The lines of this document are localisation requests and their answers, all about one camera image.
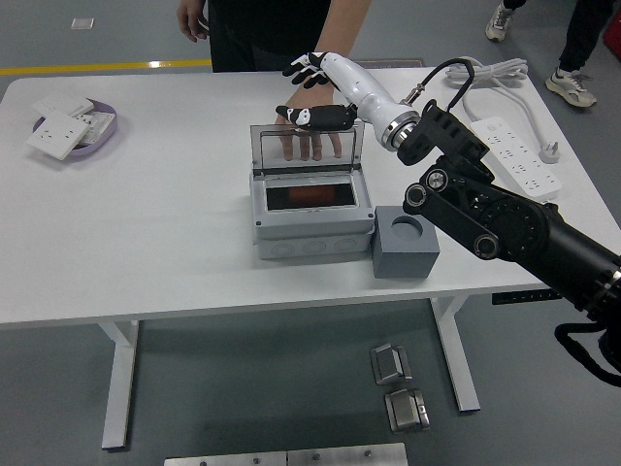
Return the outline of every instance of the sneaker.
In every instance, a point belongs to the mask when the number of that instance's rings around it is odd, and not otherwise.
[[[559,76],[558,69],[545,81],[545,86],[556,92],[574,107],[591,107],[597,104],[598,99],[582,85],[585,76],[573,71],[570,75]]]
[[[501,42],[505,39],[514,13],[515,10],[505,8],[502,3],[498,6],[485,28],[485,35],[490,41]]]

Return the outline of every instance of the black cable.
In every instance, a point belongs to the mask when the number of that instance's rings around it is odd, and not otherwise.
[[[563,348],[567,350],[570,356],[582,364],[587,371],[600,379],[602,382],[621,387],[621,376],[610,374],[608,371],[602,369],[600,365],[591,357],[584,346],[570,337],[570,333],[596,333],[601,332],[602,330],[606,330],[606,327],[604,324],[599,322],[562,323],[556,327],[556,330],[554,330],[554,336],[558,342],[563,345]]]
[[[446,60],[444,63],[441,63],[434,70],[432,70],[432,72],[427,75],[427,77],[421,83],[421,85],[424,87],[437,73],[439,73],[444,68],[456,63],[460,63],[466,67],[466,70],[468,71],[468,79],[464,81],[462,86],[459,88],[459,91],[457,91],[455,97],[453,97],[453,100],[451,100],[450,103],[446,106],[447,112],[450,112],[450,109],[452,109],[455,104],[459,102],[459,100],[464,96],[464,94],[474,81],[474,68],[471,61],[466,58],[451,58],[450,60]]]

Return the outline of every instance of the gray floor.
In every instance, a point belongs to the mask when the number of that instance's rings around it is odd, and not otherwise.
[[[483,35],[495,1],[456,4],[375,0],[352,57],[420,57],[427,65],[458,55],[528,59],[541,97],[618,221],[619,60],[597,47],[584,72],[600,102],[575,110],[543,85],[573,1],[529,2],[499,45]],[[178,32],[175,8],[175,1],[4,2],[0,67],[209,56],[205,44]],[[94,29],[71,31],[73,17],[95,17]],[[0,76],[0,92],[18,78]],[[3,330],[0,464],[158,465],[171,456],[386,442],[404,442],[412,465],[617,464],[621,390],[587,374],[553,338],[558,323],[583,319],[560,301],[493,307],[489,296],[469,299],[458,323],[482,407],[471,415],[456,410],[423,301],[145,322],[131,435],[119,451],[100,450],[114,351],[103,332]],[[432,421],[427,432],[389,431],[385,390],[368,357],[385,342],[409,353]]]

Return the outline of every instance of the wall switch panel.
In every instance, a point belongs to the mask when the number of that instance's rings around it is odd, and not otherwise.
[[[26,143],[63,160],[82,138],[89,125],[62,112],[53,111]]]
[[[93,115],[78,115],[78,116],[74,116],[74,118],[77,121],[83,121],[84,123],[88,125],[92,125],[93,123]]]
[[[506,121],[494,116],[471,123],[471,128],[490,149],[483,162],[507,184],[508,189],[539,202],[556,197],[561,182]]]
[[[69,117],[77,117],[93,110],[93,103],[77,95],[69,95],[64,92],[54,92],[48,97],[32,104],[32,108],[47,118],[54,110]]]

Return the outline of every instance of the power strip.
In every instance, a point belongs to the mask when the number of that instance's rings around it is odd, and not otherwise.
[[[490,149],[483,162],[489,164],[508,189],[539,202],[556,197],[561,182],[502,118],[481,119],[471,123],[471,128]]]

